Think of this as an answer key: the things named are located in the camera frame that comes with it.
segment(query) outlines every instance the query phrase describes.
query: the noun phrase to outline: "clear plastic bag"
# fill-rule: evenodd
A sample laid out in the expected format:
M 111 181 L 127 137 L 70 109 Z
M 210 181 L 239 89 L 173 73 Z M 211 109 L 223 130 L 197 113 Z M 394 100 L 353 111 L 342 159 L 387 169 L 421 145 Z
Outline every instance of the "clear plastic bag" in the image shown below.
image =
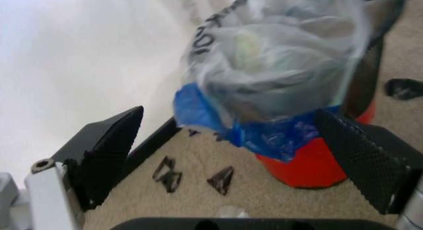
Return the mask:
M 245 212 L 245 209 L 238 208 L 232 205 L 227 205 L 227 206 L 222 206 L 218 210 L 218 212 L 216 213 L 216 217 L 245 219 L 245 218 L 249 218 L 250 215 L 248 215 L 248 213 Z
M 341 105 L 370 37 L 363 0 L 237 0 L 197 29 L 179 125 L 289 160 L 317 135 L 312 111 Z
M 280 120 L 342 102 L 369 37 L 361 0 L 235 5 L 197 30 L 188 58 L 187 82 L 221 116 Z

